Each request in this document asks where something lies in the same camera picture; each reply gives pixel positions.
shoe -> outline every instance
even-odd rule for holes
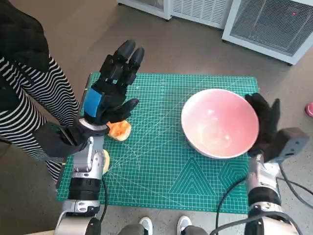
[[[152,221],[149,217],[143,217],[139,224],[141,224],[146,230],[148,230],[148,235],[152,235]]]
[[[177,235],[180,235],[181,232],[189,225],[192,225],[189,217],[183,215],[181,218],[179,218],[177,223]]]

pink bowl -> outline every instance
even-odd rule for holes
[[[216,159],[244,154],[259,133],[258,117],[251,105],[222,89],[204,90],[190,97],[181,112],[181,125],[198,152]]]

cable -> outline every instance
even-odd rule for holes
[[[226,197],[230,194],[230,192],[232,192],[232,190],[238,186],[239,184],[241,184],[242,182],[244,182],[246,180],[246,177],[240,179],[239,181],[237,181],[236,183],[234,183],[228,190],[227,192],[224,194],[223,198],[221,199],[219,205],[217,206],[217,210],[216,210],[216,219],[215,219],[215,230],[218,229],[219,227],[219,216],[220,216],[220,210],[222,208],[222,204],[224,203]]]
[[[284,177],[284,179],[285,179],[285,181],[286,181],[286,184],[288,185],[289,189],[292,191],[292,193],[294,194],[294,196],[295,196],[300,202],[302,202],[304,205],[306,205],[307,207],[313,209],[313,206],[312,206],[311,204],[307,203],[305,200],[303,200],[303,198],[300,197],[300,195],[294,190],[294,188],[292,187],[290,181],[288,180],[287,175],[285,174],[284,169],[283,169],[283,167],[282,167],[281,164],[279,164],[279,168],[280,168],[280,171],[281,171],[281,173],[282,173],[282,175],[283,175],[283,177]]]
[[[107,185],[106,185],[106,182],[104,181],[104,177],[102,177],[102,184],[103,184],[103,187],[104,187],[104,196],[105,196],[105,199],[104,199],[104,209],[103,209],[103,212],[102,212],[102,215],[101,215],[101,218],[100,218],[100,223],[102,223],[103,221],[103,218],[107,212],[107,207],[108,207],[108,188],[107,188]]]
[[[221,210],[221,208],[222,208],[222,204],[224,203],[226,197],[230,194],[230,192],[231,192],[236,186],[238,186],[239,184],[241,184],[242,182],[244,182],[245,179],[246,179],[246,177],[240,179],[240,180],[237,181],[237,182],[235,182],[235,183],[227,190],[227,192],[224,194],[223,198],[220,200],[220,203],[219,203],[219,205],[218,205],[218,207],[217,207],[217,210],[216,210],[215,230],[217,230],[218,227],[219,227],[220,210]],[[311,195],[313,196],[313,192],[312,192],[311,190],[309,190],[308,188],[306,188],[306,187],[304,187],[304,186],[302,186],[302,185],[300,185],[300,184],[298,184],[298,183],[296,183],[296,182],[294,182],[294,181],[291,181],[291,180],[288,180],[288,179],[284,179],[284,178],[281,178],[281,177],[277,177],[277,179],[278,179],[278,180],[283,180],[283,181],[285,181],[286,183],[289,182],[290,184],[296,185],[296,186],[302,188],[303,190],[305,190],[306,192],[308,192],[309,194],[311,194]]]
[[[228,223],[228,224],[221,225],[218,229],[213,230],[210,233],[210,235],[217,234],[221,230],[224,230],[224,229],[236,226],[236,225],[250,223],[250,222],[256,221],[258,219],[261,219],[262,217],[272,216],[272,215],[280,216],[280,217],[284,218],[285,220],[289,221],[290,223],[292,223],[294,225],[294,227],[297,230],[298,234],[302,235],[302,232],[301,232],[299,226],[296,224],[296,222],[289,215],[287,215],[285,213],[282,213],[282,212],[279,212],[279,211],[276,211],[276,212],[275,211],[271,211],[271,212],[270,211],[263,211],[263,212],[259,213],[256,216],[252,216],[252,217],[249,217],[247,219],[242,219],[242,220],[238,220],[238,221],[235,221],[235,222],[231,222],[231,223]]]
[[[281,178],[281,177],[277,177],[278,180],[283,180],[283,181],[286,181],[284,178]],[[313,192],[311,190],[309,190],[308,188],[304,187],[303,185],[300,185],[292,180],[288,180],[289,183],[291,183],[292,185],[296,185],[298,186],[299,188],[302,188],[303,190],[305,190],[306,192],[308,192],[309,194],[311,194],[313,196]]]

black glove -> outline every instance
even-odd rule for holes
[[[259,119],[258,138],[248,151],[250,156],[254,156],[260,151],[265,151],[277,133],[277,124],[280,118],[280,100],[275,99],[270,107],[259,93],[254,93],[253,95],[246,94],[245,99],[253,107]]]
[[[85,119],[93,125],[115,123],[130,117],[139,102],[133,98],[124,103],[127,86],[131,85],[144,57],[144,49],[135,50],[135,42],[127,40],[114,55],[108,55],[100,69],[100,78],[85,98]]]

floor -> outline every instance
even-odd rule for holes
[[[158,17],[117,6],[113,0],[11,0],[20,10],[36,17],[44,26],[50,53],[66,72],[78,98],[88,74],[99,70],[108,53],[126,39],[144,46],[146,56],[141,72],[252,75],[260,93],[268,100],[282,100],[281,127],[298,126],[313,136],[313,119],[303,111],[312,101],[313,49],[293,67],[248,49],[221,42],[222,32],[181,19],[166,22]],[[0,146],[0,153],[6,146]],[[289,178],[313,189],[313,144],[284,164]],[[42,163],[34,162],[17,148],[10,147],[0,159],[0,235],[18,235],[53,229],[61,205],[56,202],[54,185]],[[280,183],[283,206],[304,234],[313,230],[312,212],[300,204]],[[305,193],[299,190],[308,201]],[[123,226],[148,215],[154,234],[176,234],[182,214],[193,223],[213,230],[215,214],[192,211],[109,206],[103,235],[115,235]],[[221,214],[221,224],[242,218]],[[221,232],[243,234],[243,227]]]

